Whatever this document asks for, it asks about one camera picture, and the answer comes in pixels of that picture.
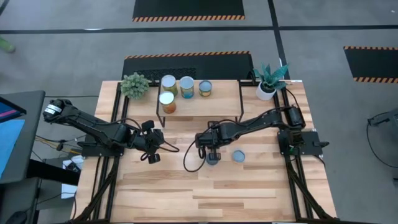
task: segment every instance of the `concrete floor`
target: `concrete floor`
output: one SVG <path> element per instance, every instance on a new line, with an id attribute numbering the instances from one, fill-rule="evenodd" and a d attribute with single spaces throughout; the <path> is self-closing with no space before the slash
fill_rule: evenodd
<path id="1" fill-rule="evenodd" d="M 271 26 L 267 1 L 243 0 L 245 21 L 131 22 L 132 0 L 10 0 L 0 30 L 127 27 Z M 396 0 L 274 0 L 280 26 L 388 25 L 398 23 Z M 366 119 L 397 107 L 398 85 L 353 81 L 343 46 L 398 47 L 398 31 L 297 30 L 281 32 L 291 79 L 302 79 L 321 140 L 330 141 L 324 160 L 338 216 L 343 220 L 396 223 L 398 189 L 393 170 L 371 153 Z M 125 34 L 13 34 L 14 54 L 0 52 L 0 93 L 45 90 L 47 95 L 97 95 L 103 80 L 121 77 L 123 58 L 164 54 L 250 50 L 254 66 L 278 66 L 273 31 L 147 32 Z M 94 113 L 96 98 L 72 99 Z M 377 153 L 398 166 L 397 138 L 388 125 L 372 128 Z M 40 122 L 37 134 L 52 139 L 81 135 Z M 58 157 L 35 144 L 41 158 Z M 72 205 L 44 210 L 39 223 L 63 222 Z"/>

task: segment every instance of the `succulent plant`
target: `succulent plant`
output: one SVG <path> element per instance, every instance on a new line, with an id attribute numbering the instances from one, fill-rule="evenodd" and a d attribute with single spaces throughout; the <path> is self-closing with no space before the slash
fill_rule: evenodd
<path id="1" fill-rule="evenodd" d="M 256 77 L 261 79 L 262 87 L 268 90 L 280 90 L 286 86 L 285 82 L 279 80 L 284 77 L 287 72 L 288 65 L 278 68 L 273 74 L 271 74 L 271 68 L 262 64 L 262 71 L 264 74 L 259 73 L 257 69 L 254 69 Z"/>
<path id="2" fill-rule="evenodd" d="M 134 72 L 133 75 L 124 76 L 121 84 L 121 91 L 123 95 L 130 99 L 139 100 L 144 96 L 144 93 L 149 90 L 149 81 L 143 75 L 138 75 Z"/>

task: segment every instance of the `butcher block tabletop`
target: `butcher block tabletop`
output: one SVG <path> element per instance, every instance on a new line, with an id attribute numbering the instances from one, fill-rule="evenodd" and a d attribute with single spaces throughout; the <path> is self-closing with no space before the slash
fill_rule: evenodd
<path id="1" fill-rule="evenodd" d="M 302 82 L 287 82 L 287 88 L 296 96 L 307 124 L 313 122 Z M 118 81 L 102 83 L 95 116 L 111 120 Z M 242 86 L 244 115 L 251 119 L 275 108 L 274 101 L 262 101 L 256 96 L 256 86 Z M 118 119 L 121 117 L 124 96 L 121 97 Z M 195 173 L 183 168 L 183 157 L 196 133 L 207 128 L 207 121 L 229 116 L 170 116 L 162 128 L 156 117 L 152 99 L 129 100 L 127 117 L 139 123 L 153 120 L 162 130 L 165 140 L 180 149 L 172 153 L 159 149 L 161 161 L 148 164 L 140 161 L 141 151 L 125 149 L 120 159 L 111 222 L 287 222 L 294 221 L 285 161 L 280 155 L 277 128 L 268 128 L 241 136 L 237 141 L 220 149 L 221 160 L 215 166 L 207 163 Z M 242 150 L 246 158 L 232 160 L 235 150 Z M 76 193 L 77 214 L 91 200 L 97 157 L 85 160 Z M 307 186 L 317 202 L 331 216 L 336 216 L 328 179 L 323 164 L 313 156 L 302 156 Z M 187 168 L 199 167 L 202 160 L 195 145 L 187 156 Z M 110 159 L 109 169 L 113 163 Z M 302 194 L 297 188 L 301 215 L 305 217 Z M 103 196 L 99 218 L 105 214 L 108 191 Z"/>

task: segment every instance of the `canned food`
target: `canned food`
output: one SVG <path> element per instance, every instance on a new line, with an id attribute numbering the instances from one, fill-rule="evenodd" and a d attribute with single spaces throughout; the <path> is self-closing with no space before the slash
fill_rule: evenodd
<path id="1" fill-rule="evenodd" d="M 177 89 L 177 83 L 175 82 L 174 76 L 172 76 L 172 75 L 163 76 L 162 86 L 163 86 L 164 91 L 170 91 L 174 94 L 174 96 L 177 96 L 178 89 Z"/>
<path id="2" fill-rule="evenodd" d="M 174 94 L 170 91 L 165 91 L 159 96 L 160 104 L 164 113 L 173 113 L 177 109 L 177 105 L 174 102 Z"/>
<path id="3" fill-rule="evenodd" d="M 193 97 L 193 78 L 182 77 L 180 79 L 180 88 L 182 97 L 189 99 Z"/>
<path id="4" fill-rule="evenodd" d="M 199 94 L 203 97 L 210 96 L 212 84 L 209 80 L 203 80 L 199 83 Z"/>

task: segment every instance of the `hazard stripe tape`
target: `hazard stripe tape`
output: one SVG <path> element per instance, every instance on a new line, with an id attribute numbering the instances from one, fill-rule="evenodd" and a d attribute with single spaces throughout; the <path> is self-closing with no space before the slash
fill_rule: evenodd
<path id="1" fill-rule="evenodd" d="M 344 50 L 357 49 L 357 50 L 398 50 L 398 47 L 358 47 L 358 46 L 344 46 Z"/>
<path id="2" fill-rule="evenodd" d="M 179 53 L 179 54 L 155 54 L 155 55 L 128 55 L 124 59 L 131 58 L 154 58 L 154 57 L 184 57 L 184 56 L 202 56 L 202 55 L 225 55 L 225 54 L 250 54 L 248 50 L 233 52 L 200 52 L 200 53 Z"/>
<path id="3" fill-rule="evenodd" d="M 154 16 L 133 17 L 133 22 L 174 22 L 174 21 L 218 21 L 218 20 L 245 20 L 242 15 L 220 15 L 220 16 Z"/>
<path id="4" fill-rule="evenodd" d="M 368 83 L 398 83 L 398 78 L 355 77 L 354 81 Z"/>

